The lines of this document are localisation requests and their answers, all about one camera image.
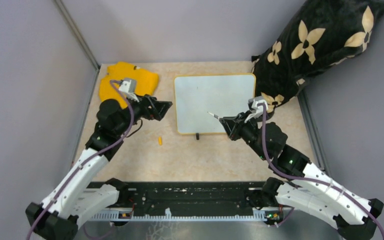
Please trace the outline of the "white whiteboard marker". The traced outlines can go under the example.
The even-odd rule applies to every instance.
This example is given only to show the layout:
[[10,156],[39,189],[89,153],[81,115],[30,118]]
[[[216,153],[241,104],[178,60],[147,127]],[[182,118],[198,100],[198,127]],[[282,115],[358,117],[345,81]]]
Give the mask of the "white whiteboard marker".
[[215,119],[217,119],[217,120],[219,120],[220,119],[220,117],[218,116],[218,115],[216,115],[216,114],[214,114],[214,113],[212,113],[212,112],[207,112],[209,115],[211,115],[213,118],[215,118]]

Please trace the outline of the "yellow framed whiteboard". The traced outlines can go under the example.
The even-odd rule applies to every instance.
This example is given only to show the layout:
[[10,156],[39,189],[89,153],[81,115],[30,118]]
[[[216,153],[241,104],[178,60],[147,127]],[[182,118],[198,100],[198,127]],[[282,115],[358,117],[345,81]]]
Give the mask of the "yellow framed whiteboard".
[[248,110],[255,95],[252,73],[180,75],[173,80],[177,132],[181,135],[223,134],[220,122],[208,114],[232,117]]

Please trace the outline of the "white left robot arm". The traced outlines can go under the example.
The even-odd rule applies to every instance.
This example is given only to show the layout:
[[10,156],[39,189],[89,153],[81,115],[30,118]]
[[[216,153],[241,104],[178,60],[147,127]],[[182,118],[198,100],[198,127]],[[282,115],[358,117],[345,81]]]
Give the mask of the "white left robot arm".
[[138,120],[161,121],[172,105],[171,101],[157,100],[148,94],[138,101],[128,100],[126,108],[121,108],[116,99],[104,100],[96,114],[94,132],[74,166],[41,203],[31,202],[26,208],[30,224],[26,239],[37,234],[45,240],[72,240],[86,222],[106,207],[126,206],[130,193],[121,180],[112,178],[92,193],[86,190]]

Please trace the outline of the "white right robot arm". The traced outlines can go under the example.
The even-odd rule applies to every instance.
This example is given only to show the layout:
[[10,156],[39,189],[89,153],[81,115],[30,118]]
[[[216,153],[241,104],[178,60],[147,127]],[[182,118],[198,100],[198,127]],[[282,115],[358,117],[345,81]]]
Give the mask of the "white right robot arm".
[[305,154],[287,144],[288,136],[274,122],[247,120],[247,112],[216,117],[232,141],[243,140],[282,180],[270,177],[262,188],[267,206],[284,205],[322,220],[345,240],[370,240],[376,231],[384,239],[378,221],[384,203],[348,190],[327,175]]

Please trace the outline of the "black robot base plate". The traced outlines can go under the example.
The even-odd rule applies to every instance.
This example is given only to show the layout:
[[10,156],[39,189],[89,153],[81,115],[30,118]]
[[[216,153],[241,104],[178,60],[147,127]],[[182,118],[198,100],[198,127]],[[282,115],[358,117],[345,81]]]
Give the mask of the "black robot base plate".
[[135,217],[251,216],[254,210],[284,211],[264,181],[127,182],[115,208],[132,208]]

